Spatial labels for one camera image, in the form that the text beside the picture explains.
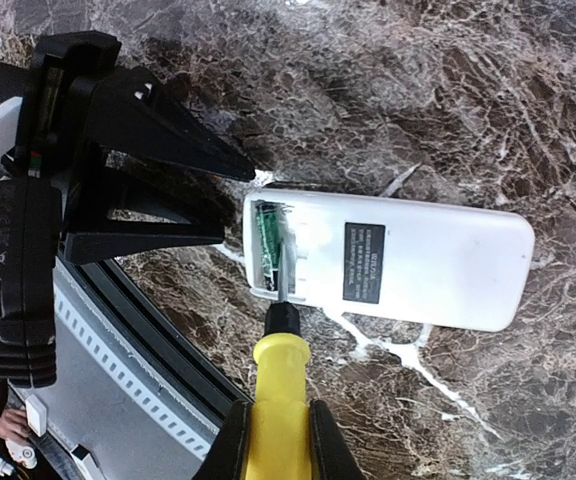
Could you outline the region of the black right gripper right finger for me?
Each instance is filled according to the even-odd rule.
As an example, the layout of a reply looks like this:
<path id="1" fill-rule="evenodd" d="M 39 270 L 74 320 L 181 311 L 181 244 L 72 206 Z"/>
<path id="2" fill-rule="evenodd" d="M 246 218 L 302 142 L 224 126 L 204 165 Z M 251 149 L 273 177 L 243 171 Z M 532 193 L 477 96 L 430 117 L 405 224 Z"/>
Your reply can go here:
<path id="1" fill-rule="evenodd" d="M 323 400 L 310 402 L 309 427 L 313 479 L 365 479 L 331 410 Z"/>

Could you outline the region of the green AA battery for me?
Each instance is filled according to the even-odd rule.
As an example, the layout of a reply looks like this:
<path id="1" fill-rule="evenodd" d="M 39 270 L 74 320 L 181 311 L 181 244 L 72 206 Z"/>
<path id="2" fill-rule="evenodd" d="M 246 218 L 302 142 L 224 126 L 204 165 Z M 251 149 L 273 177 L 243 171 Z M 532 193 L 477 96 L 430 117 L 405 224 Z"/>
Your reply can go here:
<path id="1" fill-rule="evenodd" d="M 261 265 L 266 289 L 282 298 L 288 290 L 288 247 L 284 209 L 280 204 L 259 201 L 255 220 L 261 249 Z"/>

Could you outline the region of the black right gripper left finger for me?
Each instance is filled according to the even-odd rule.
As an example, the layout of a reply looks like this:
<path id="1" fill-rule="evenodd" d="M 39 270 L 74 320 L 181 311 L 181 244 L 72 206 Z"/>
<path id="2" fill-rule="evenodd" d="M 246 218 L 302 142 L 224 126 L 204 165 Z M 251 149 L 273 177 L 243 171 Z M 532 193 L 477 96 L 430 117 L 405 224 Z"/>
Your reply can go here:
<path id="1" fill-rule="evenodd" d="M 238 400 L 230 409 L 200 467 L 200 479 L 241 480 L 245 478 L 251 436 L 253 404 Z"/>

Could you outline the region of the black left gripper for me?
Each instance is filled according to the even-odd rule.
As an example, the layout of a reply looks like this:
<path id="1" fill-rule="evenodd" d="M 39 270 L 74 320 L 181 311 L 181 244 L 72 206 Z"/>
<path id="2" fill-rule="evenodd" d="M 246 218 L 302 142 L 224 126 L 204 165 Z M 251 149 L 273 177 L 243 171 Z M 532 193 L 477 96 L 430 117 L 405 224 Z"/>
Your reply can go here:
<path id="1" fill-rule="evenodd" d="M 120 186 L 115 150 L 249 182 L 250 160 L 204 126 L 148 69 L 115 67 L 116 37 L 42 37 L 25 83 L 14 149 L 25 218 L 65 235 L 63 258 L 89 264 L 157 249 L 219 244 L 212 212 L 151 188 Z"/>

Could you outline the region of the yellow handled screwdriver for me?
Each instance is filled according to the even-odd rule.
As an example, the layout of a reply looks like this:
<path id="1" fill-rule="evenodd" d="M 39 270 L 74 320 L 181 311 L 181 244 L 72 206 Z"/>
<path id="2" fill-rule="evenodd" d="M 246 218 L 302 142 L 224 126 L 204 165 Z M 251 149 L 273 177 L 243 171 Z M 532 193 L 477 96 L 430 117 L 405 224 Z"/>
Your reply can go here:
<path id="1" fill-rule="evenodd" d="M 288 301 L 289 263 L 280 246 L 278 301 L 265 318 L 265 334 L 256 344 L 255 403 L 246 462 L 247 479 L 310 479 L 309 406 L 306 366 L 310 347 L 301 337 L 297 308 Z"/>

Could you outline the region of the white remote control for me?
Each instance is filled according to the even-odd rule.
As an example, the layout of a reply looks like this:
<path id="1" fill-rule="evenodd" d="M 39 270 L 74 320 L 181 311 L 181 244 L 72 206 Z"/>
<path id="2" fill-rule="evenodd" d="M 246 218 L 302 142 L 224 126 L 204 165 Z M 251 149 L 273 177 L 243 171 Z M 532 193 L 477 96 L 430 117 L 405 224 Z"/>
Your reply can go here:
<path id="1" fill-rule="evenodd" d="M 262 188 L 243 203 L 251 292 L 266 289 L 255 204 L 285 213 L 289 300 L 297 305 L 484 332 L 507 328 L 535 244 L 514 213 L 341 193 Z"/>

